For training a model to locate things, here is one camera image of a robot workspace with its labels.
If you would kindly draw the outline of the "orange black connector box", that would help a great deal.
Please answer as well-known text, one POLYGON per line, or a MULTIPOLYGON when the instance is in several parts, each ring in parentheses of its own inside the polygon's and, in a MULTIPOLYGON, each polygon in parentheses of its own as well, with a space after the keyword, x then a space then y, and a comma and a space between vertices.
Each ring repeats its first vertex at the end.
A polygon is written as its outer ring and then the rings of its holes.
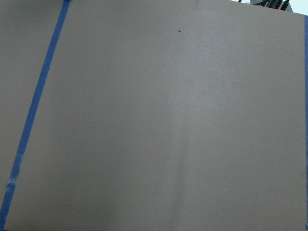
POLYGON ((250 4, 281 11, 293 11, 289 0, 250 0, 250 4))

